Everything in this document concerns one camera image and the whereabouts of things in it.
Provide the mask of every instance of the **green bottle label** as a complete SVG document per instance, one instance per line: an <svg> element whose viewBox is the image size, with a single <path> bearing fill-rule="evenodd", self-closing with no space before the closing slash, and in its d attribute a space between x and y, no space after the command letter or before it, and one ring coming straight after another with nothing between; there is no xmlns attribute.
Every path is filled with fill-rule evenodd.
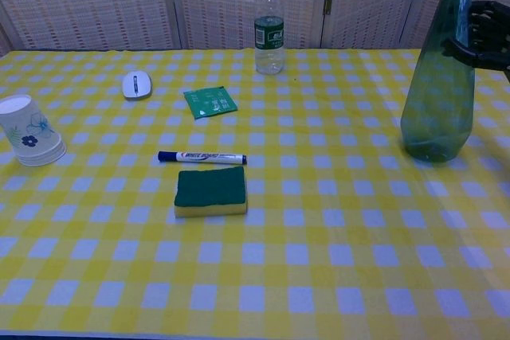
<svg viewBox="0 0 510 340"><path fill-rule="evenodd" d="M263 16L255 19L255 46L259 49L277 49L284 45L284 19Z"/></svg>

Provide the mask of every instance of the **green packet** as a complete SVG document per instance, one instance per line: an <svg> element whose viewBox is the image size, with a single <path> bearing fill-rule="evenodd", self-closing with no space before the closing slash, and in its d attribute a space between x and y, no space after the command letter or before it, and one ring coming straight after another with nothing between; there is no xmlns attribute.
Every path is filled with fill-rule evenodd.
<svg viewBox="0 0 510 340"><path fill-rule="evenodd" d="M190 106L194 119L237 110L237 105L223 87L184 92L184 97Z"/></svg>

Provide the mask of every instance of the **white mouse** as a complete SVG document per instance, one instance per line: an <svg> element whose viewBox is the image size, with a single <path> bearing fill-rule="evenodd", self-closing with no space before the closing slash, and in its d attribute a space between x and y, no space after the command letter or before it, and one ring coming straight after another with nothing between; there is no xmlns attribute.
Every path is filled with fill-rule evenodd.
<svg viewBox="0 0 510 340"><path fill-rule="evenodd" d="M144 71L129 72L122 79L122 93L127 99L142 99L150 96L151 92L151 78Z"/></svg>

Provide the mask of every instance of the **floral paper cup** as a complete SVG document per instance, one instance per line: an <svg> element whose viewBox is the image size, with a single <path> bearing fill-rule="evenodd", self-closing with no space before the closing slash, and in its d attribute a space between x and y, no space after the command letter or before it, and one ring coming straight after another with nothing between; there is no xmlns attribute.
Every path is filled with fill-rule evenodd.
<svg viewBox="0 0 510 340"><path fill-rule="evenodd" d="M0 125L23 165L45 165L65 153L61 135L28 95L0 100Z"/></svg>

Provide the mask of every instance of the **sponge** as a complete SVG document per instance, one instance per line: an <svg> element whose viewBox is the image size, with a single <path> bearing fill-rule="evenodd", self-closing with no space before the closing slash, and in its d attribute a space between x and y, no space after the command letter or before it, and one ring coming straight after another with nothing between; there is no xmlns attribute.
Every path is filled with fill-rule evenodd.
<svg viewBox="0 0 510 340"><path fill-rule="evenodd" d="M174 205L176 217L245 214L243 167L179 172Z"/></svg>

